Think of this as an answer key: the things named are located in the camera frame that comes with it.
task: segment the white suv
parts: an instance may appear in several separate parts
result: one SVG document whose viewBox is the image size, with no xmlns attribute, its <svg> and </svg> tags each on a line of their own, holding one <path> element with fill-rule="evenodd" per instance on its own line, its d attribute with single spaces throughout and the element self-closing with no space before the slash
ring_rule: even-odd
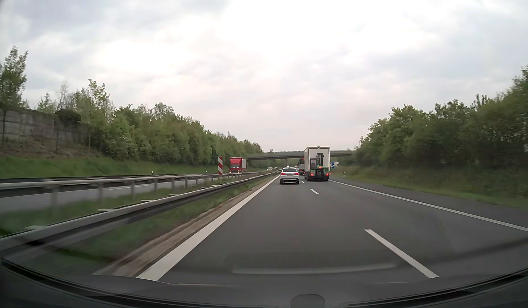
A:
<svg viewBox="0 0 528 308">
<path fill-rule="evenodd" d="M 281 177 L 279 178 L 279 183 L 296 183 L 300 184 L 300 174 L 296 171 L 294 167 L 286 167 L 281 171 Z"/>
</svg>

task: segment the concrete retaining wall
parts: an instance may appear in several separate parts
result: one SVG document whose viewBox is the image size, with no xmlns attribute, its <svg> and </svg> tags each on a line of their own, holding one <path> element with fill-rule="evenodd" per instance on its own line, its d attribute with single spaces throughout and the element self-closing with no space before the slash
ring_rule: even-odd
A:
<svg viewBox="0 0 528 308">
<path fill-rule="evenodd" d="M 64 124 L 57 115 L 36 110 L 15 108 L 5 114 L 0 110 L 0 138 L 5 126 L 5 138 L 10 140 L 37 139 L 46 144 L 87 143 L 88 126 L 82 123 Z"/>
</svg>

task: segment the cloudy sky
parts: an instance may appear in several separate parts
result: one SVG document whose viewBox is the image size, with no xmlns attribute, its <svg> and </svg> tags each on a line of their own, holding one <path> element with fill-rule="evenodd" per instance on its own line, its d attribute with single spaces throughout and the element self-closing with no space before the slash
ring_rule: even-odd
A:
<svg viewBox="0 0 528 308">
<path fill-rule="evenodd" d="M 265 150 L 353 148 L 391 107 L 494 95 L 528 64 L 528 0 L 2 0 L 24 96 L 105 83 Z"/>
</svg>

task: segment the grassy embankment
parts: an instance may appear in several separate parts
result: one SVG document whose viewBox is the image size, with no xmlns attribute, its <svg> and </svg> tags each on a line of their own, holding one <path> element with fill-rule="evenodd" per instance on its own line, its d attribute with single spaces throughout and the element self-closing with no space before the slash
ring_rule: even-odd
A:
<svg viewBox="0 0 528 308">
<path fill-rule="evenodd" d="M 23 265 L 49 275 L 86 275 L 228 199 L 264 181 L 271 180 L 272 177 L 269 176 L 232 187 L 205 199 L 116 228 L 105 234 L 74 244 L 68 249 L 61 249 L 55 253 L 35 258 Z"/>
<path fill-rule="evenodd" d="M 386 169 L 339 166 L 341 177 L 385 186 L 528 209 L 528 171 L 514 169 Z"/>
<path fill-rule="evenodd" d="M 98 175 L 217 173 L 217 167 L 205 165 L 166 165 L 153 162 L 115 161 L 109 157 L 26 158 L 0 156 L 0 179 L 89 177 Z"/>
</svg>

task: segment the bridge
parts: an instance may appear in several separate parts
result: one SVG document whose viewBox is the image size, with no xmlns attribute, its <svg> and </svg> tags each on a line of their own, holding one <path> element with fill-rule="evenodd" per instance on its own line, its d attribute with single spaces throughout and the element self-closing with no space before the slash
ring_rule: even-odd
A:
<svg viewBox="0 0 528 308">
<path fill-rule="evenodd" d="M 351 156 L 355 151 L 331 151 L 331 157 Z M 247 156 L 247 161 L 262 161 L 265 159 L 302 158 L 304 151 L 299 152 L 270 152 Z"/>
</svg>

